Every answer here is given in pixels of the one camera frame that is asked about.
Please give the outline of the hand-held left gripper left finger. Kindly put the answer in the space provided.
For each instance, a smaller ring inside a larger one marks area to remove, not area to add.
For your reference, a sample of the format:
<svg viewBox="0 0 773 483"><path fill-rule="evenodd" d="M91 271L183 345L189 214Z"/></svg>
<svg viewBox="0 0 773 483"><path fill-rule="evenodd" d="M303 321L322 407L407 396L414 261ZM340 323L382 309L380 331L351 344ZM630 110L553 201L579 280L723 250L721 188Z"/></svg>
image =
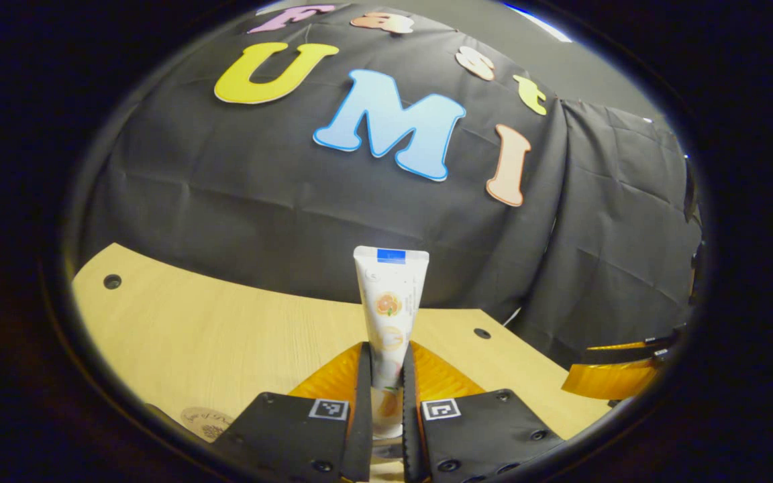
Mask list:
<svg viewBox="0 0 773 483"><path fill-rule="evenodd" d="M356 343L289 394L261 392L212 447L258 482L367 482L371 383L369 344Z"/></svg>

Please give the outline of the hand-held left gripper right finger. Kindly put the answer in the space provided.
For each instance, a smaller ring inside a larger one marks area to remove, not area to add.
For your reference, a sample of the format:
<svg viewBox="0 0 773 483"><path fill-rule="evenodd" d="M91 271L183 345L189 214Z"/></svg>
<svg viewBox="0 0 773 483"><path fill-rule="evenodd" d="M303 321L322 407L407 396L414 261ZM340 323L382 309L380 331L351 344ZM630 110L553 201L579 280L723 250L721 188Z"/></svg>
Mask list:
<svg viewBox="0 0 773 483"><path fill-rule="evenodd" d="M403 382L407 482L487 482L564 443L518 394L483 389L420 343Z"/></svg>

